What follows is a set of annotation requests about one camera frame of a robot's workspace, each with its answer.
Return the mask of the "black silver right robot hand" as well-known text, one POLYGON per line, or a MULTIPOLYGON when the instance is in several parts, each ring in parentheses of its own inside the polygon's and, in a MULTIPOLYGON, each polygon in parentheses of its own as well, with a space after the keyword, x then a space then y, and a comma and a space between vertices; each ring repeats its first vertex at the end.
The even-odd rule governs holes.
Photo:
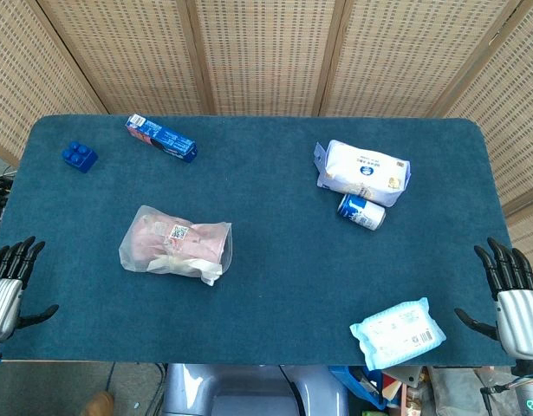
POLYGON ((491 252, 476 245, 496 311, 490 325, 455 309, 459 320, 469 329, 501 344, 508 356, 517 361, 533 361, 533 269, 528 258, 516 248, 507 248, 495 238, 487 243, 491 252))

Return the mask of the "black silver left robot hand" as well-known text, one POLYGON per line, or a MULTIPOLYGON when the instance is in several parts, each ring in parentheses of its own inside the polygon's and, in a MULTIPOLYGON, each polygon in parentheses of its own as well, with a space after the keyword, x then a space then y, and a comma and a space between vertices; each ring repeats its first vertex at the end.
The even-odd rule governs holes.
POLYGON ((47 321, 59 309, 52 304, 42 313, 20 316, 23 292, 27 289, 38 255, 45 242, 35 236, 0 248, 0 343, 7 341, 17 329, 47 321))

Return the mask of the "translucent white plastic bag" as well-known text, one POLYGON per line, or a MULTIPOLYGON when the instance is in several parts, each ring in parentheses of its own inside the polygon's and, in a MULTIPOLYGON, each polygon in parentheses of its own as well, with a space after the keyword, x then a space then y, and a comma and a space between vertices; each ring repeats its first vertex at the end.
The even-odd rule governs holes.
POLYGON ((193 277, 212 286, 231 265, 231 224, 194 224, 142 205, 119 255, 125 270, 193 277))

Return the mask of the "pink floral clothes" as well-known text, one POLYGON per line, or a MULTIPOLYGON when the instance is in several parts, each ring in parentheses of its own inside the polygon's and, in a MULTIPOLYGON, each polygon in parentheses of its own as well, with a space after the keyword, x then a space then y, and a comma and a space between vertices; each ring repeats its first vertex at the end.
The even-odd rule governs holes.
POLYGON ((228 223, 193 224, 165 214, 145 214, 135 221, 128 248, 139 262, 168 255, 220 263, 230 227, 228 223))

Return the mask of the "light blue wet wipes pack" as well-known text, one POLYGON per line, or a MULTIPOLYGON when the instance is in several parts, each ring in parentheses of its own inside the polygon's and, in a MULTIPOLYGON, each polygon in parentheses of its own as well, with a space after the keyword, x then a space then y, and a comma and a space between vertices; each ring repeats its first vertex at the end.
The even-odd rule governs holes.
POLYGON ((441 345, 446 336, 429 314, 425 297, 402 302, 349 327, 369 370, 416 358, 441 345))

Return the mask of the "brown shoe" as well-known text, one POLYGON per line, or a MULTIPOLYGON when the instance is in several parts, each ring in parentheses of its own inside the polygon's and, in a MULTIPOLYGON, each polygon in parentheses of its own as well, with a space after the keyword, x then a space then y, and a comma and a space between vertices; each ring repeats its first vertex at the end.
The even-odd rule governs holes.
POLYGON ((114 416, 114 397, 107 391, 96 393, 84 406, 80 416, 114 416))

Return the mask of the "blue toy brick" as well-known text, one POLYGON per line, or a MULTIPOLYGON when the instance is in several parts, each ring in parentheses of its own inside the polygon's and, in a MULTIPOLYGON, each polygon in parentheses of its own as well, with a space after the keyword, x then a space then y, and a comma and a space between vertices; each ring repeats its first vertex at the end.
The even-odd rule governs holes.
POLYGON ((98 159, 98 155, 92 148, 72 141, 62 151, 62 159, 77 171, 87 173, 98 159))

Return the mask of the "blue plastic crate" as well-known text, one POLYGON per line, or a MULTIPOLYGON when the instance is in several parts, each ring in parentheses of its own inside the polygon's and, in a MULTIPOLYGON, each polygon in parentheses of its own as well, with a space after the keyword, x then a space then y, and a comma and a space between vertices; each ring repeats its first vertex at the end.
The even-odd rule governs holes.
POLYGON ((328 370, 357 398, 380 411, 387 407, 387 399, 382 394, 383 373, 380 370, 369 370, 366 366, 329 366, 328 370))

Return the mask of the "blue white drink can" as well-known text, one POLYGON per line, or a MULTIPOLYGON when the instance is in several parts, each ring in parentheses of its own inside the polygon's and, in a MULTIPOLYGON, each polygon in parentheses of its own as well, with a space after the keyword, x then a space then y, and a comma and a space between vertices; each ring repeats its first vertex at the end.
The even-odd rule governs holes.
POLYGON ((345 194, 337 208, 337 213, 357 225, 371 231, 378 230, 386 217, 384 207, 353 194, 345 194))

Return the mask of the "white lavender soft package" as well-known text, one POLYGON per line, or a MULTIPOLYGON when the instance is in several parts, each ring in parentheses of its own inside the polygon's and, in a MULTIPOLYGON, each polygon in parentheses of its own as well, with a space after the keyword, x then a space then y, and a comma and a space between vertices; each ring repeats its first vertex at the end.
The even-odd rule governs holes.
POLYGON ((327 147, 317 143, 314 163, 319 187, 356 195, 384 207, 395 205, 411 176, 407 160, 338 140, 331 140, 327 147))

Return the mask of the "blue cookie box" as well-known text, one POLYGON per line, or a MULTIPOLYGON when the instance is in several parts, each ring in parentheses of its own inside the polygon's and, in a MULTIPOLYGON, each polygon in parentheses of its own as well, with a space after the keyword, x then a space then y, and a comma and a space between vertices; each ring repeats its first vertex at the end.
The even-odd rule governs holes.
POLYGON ((192 162, 198 154, 194 140, 139 114, 132 114, 127 119, 126 128, 134 138, 185 162, 192 162))

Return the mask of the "teal table mat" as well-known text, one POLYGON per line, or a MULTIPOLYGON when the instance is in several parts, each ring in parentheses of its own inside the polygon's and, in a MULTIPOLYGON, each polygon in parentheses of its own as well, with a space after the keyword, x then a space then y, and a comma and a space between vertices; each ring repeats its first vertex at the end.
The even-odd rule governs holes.
POLYGON ((509 243, 480 128, 466 119, 170 116, 193 139, 186 163, 132 137, 122 115, 46 116, 32 127, 0 223, 0 246, 45 242, 7 360, 360 365, 349 327, 425 297, 446 340, 423 365, 509 365, 468 329, 464 309, 494 322, 484 268, 488 237, 509 243), (405 192, 377 231, 340 217, 319 188, 313 151, 340 140, 411 164, 405 192), (62 151, 78 141, 87 173, 62 151), (194 223, 232 225, 231 266, 213 286, 133 273, 119 246, 149 205, 194 223))

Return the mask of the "grey robot torso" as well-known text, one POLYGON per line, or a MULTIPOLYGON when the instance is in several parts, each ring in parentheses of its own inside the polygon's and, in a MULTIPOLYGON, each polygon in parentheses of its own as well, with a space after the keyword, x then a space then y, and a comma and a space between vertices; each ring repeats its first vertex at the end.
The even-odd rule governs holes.
POLYGON ((161 416, 348 416, 328 367, 171 364, 161 416))

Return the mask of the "bamboo folding screen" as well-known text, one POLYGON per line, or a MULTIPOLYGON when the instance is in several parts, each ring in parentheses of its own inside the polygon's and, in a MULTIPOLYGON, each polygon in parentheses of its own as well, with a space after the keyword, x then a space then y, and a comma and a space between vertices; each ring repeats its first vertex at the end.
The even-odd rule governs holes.
POLYGON ((533 0, 0 0, 0 175, 134 112, 467 118, 533 267, 533 0))

